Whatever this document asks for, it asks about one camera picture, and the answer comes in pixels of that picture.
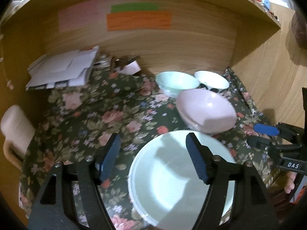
white bowl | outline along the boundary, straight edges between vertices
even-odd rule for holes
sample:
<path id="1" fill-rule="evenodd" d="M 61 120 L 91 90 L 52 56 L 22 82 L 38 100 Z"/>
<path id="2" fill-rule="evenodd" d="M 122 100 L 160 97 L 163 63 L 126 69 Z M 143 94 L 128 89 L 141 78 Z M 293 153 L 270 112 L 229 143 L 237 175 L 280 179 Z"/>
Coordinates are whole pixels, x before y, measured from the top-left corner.
<path id="1" fill-rule="evenodd" d="M 128 190 L 136 211 L 157 228 L 192 229 L 207 195 L 209 185 L 198 178 L 185 146 L 191 132 L 214 155 L 235 163 L 219 141 L 196 131 L 172 131 L 148 142 L 132 162 Z M 223 215 L 233 195 L 234 181 L 230 181 Z"/>
<path id="2" fill-rule="evenodd" d="M 172 98 L 177 98 L 183 90 L 197 88 L 200 84 L 192 75 L 181 72 L 159 73 L 156 83 L 164 94 Z"/>
<path id="3" fill-rule="evenodd" d="M 232 104 L 219 94 L 205 89 L 181 92 L 176 99 L 176 107 L 190 129 L 209 135 L 227 131 L 237 121 Z"/>
<path id="4" fill-rule="evenodd" d="M 198 71 L 194 73 L 194 77 L 203 83 L 208 90 L 221 93 L 229 87 L 228 81 L 217 73 L 209 71 Z"/>

orange sticky note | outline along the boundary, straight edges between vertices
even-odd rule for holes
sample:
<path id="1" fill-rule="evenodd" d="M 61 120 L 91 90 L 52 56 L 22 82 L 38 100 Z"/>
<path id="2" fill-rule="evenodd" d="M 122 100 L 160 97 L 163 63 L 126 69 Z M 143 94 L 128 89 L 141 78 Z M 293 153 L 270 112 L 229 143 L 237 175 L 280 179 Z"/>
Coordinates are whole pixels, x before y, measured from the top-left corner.
<path id="1" fill-rule="evenodd" d="M 137 28 L 170 29 L 170 11 L 128 11 L 106 15 L 108 31 Z"/>

stack of papers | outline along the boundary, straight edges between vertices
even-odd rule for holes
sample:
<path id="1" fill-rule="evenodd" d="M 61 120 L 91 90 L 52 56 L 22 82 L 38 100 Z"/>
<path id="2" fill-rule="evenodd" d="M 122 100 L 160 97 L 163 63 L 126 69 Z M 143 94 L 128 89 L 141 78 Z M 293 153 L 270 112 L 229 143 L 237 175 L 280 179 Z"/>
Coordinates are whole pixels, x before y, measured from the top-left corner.
<path id="1" fill-rule="evenodd" d="M 86 51 L 41 56 L 28 68 L 31 80 L 26 90 L 85 85 L 98 53 L 99 46 L 96 46 Z"/>

bolt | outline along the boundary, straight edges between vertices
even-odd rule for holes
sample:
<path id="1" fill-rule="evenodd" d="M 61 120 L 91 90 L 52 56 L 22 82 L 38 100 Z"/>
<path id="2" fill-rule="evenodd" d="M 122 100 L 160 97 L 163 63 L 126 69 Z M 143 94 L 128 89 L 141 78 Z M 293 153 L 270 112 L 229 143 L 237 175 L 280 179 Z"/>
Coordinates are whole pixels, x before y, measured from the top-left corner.
<path id="1" fill-rule="evenodd" d="M 87 162 L 90 162 L 90 161 L 92 161 L 93 159 L 94 159 L 94 157 L 93 157 L 92 155 L 87 156 L 87 157 L 85 158 L 85 160 L 86 160 Z"/>
<path id="2" fill-rule="evenodd" d="M 219 155 L 214 155 L 212 158 L 214 161 L 219 162 L 222 158 Z"/>
<path id="3" fill-rule="evenodd" d="M 57 161 L 56 164 L 55 164 L 55 167 L 58 168 L 58 167 L 60 167 L 61 165 L 62 165 L 62 162 Z"/>
<path id="4" fill-rule="evenodd" d="M 247 167 L 252 167 L 252 166 L 253 166 L 253 163 L 252 163 L 251 161 L 246 161 L 246 162 L 245 162 L 245 165 L 246 165 Z"/>

light green bowl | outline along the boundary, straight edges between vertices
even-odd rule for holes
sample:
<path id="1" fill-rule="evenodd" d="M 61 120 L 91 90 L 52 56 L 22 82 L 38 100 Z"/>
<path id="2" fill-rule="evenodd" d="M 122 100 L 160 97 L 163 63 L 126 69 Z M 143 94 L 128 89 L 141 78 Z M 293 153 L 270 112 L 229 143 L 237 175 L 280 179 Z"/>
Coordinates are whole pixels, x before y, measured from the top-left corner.
<path id="1" fill-rule="evenodd" d="M 159 73 L 156 83 L 164 94 L 172 98 L 177 98 L 182 91 L 197 88 L 200 84 L 192 75 L 181 72 Z"/>

